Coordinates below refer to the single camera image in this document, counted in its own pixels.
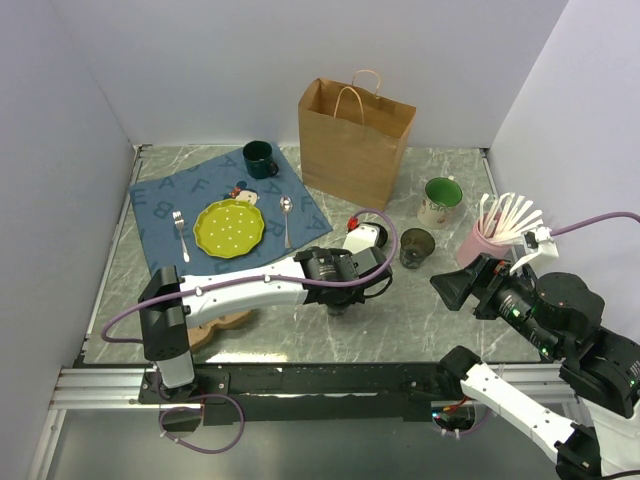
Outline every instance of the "gray table surface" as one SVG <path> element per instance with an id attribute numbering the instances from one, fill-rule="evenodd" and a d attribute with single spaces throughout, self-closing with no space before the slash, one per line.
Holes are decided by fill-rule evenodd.
<path id="1" fill-rule="evenodd" d="M 233 146 L 144 147 L 138 180 L 164 177 L 227 153 Z M 300 174 L 298 147 L 284 147 L 285 157 Z M 355 305 L 340 317 L 319 305 L 278 306 L 255 311 L 236 330 L 216 332 L 194 355 L 197 362 L 419 362 L 438 361 L 464 345 L 490 362 L 538 361 L 537 351 L 504 322 L 479 321 L 469 300 L 450 312 L 429 283 L 431 275 L 458 269 L 455 252 L 471 229 L 477 203 L 491 184 L 477 149 L 408 148 L 387 213 L 399 232 L 420 227 L 416 211 L 422 187 L 430 178 L 454 175 L 465 197 L 454 224 L 431 231 L 436 251 L 418 270 L 394 259 L 394 283 L 384 295 Z M 307 245 L 340 247 L 345 226 L 358 207 L 309 189 L 334 231 Z M 102 296 L 86 343 L 87 363 L 145 363 L 140 345 L 106 344 L 99 336 L 109 318 L 136 303 L 149 280 L 135 217 L 129 206 Z M 137 315 L 112 329 L 114 336 L 140 338 Z"/>

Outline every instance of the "green plate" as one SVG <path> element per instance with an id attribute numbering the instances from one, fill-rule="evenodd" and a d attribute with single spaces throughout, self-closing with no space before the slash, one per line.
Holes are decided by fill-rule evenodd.
<path id="1" fill-rule="evenodd" d="M 229 198 L 205 208 L 193 227 L 196 245 L 212 257 L 246 255 L 262 240 L 264 220 L 250 203 Z"/>

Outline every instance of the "pink cup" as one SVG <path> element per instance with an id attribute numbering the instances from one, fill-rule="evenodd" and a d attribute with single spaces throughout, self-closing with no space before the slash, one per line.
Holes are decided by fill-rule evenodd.
<path id="1" fill-rule="evenodd" d="M 496 258 L 503 258 L 511 248 L 511 245 L 494 245 L 484 238 L 478 228 L 478 221 L 473 224 L 473 228 L 462 243 L 462 246 L 456 254 L 456 260 L 461 268 L 465 268 L 473 262 L 481 253 L 489 253 Z"/>

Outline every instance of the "small figurine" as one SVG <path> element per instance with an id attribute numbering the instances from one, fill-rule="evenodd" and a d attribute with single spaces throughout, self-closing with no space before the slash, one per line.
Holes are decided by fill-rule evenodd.
<path id="1" fill-rule="evenodd" d="M 238 182 L 235 188 L 224 196 L 224 199 L 227 198 L 233 198 L 241 202 L 248 202 L 251 205 L 255 205 L 260 199 L 260 196 L 255 190 L 247 188 L 247 182 Z"/>

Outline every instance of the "brown paper bag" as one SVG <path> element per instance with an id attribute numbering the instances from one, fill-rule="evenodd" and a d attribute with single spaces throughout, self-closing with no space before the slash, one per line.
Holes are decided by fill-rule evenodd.
<path id="1" fill-rule="evenodd" d="M 370 72 L 358 71 L 354 80 L 363 71 Z M 378 88 L 371 93 L 353 81 L 318 78 L 298 103 L 298 123 L 303 183 L 384 210 L 416 108 L 379 97 Z"/>

